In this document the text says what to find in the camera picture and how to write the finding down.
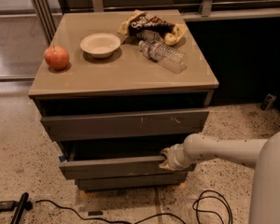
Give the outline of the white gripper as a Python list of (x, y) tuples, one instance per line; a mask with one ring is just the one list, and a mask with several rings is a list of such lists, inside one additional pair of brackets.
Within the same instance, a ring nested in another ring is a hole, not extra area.
[(176, 144), (171, 147), (166, 147), (161, 151), (161, 154), (168, 160), (159, 164), (162, 170), (181, 171), (189, 168), (194, 160), (186, 153), (182, 144)]

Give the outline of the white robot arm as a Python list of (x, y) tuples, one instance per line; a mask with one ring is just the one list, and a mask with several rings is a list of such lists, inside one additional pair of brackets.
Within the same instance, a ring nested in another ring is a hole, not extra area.
[(255, 170), (249, 224), (280, 224), (280, 132), (268, 139), (219, 140), (193, 133), (161, 151), (160, 168), (182, 171), (192, 164), (221, 159)]

